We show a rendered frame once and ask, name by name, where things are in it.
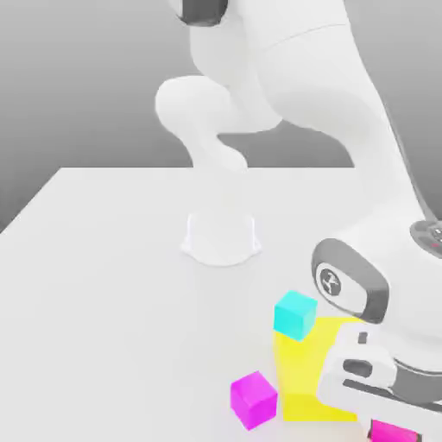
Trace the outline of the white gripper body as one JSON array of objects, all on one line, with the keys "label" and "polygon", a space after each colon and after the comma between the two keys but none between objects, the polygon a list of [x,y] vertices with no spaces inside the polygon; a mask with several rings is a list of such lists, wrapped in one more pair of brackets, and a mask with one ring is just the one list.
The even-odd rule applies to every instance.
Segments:
[{"label": "white gripper body", "polygon": [[442,442],[442,360],[424,369],[400,360],[328,360],[317,397],[331,407]]}]

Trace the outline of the large yellow box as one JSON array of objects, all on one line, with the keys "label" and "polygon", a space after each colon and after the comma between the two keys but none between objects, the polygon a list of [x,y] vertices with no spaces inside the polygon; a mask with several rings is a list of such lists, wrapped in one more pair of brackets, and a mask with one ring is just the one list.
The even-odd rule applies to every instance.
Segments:
[{"label": "large yellow box", "polygon": [[355,414],[328,407],[316,397],[319,378],[329,349],[342,325],[358,323],[344,317],[319,317],[301,341],[277,331],[273,348],[282,417],[289,422],[353,422]]}]

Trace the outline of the small cyan cube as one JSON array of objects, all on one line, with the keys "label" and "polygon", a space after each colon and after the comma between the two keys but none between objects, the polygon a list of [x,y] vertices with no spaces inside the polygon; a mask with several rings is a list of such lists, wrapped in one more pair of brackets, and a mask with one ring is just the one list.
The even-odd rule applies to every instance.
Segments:
[{"label": "small cyan cube", "polygon": [[296,341],[302,341],[315,324],[318,301],[314,298],[288,291],[274,307],[276,332]]}]

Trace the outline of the small magenta cube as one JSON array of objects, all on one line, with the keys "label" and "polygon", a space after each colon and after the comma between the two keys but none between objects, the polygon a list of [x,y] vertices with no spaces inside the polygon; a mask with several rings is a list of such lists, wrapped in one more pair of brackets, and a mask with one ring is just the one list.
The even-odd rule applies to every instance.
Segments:
[{"label": "small magenta cube", "polygon": [[422,437],[412,430],[372,420],[369,439],[371,442],[421,442]]},{"label": "small magenta cube", "polygon": [[248,431],[276,416],[277,401],[276,389],[260,371],[230,385],[230,408]]}]

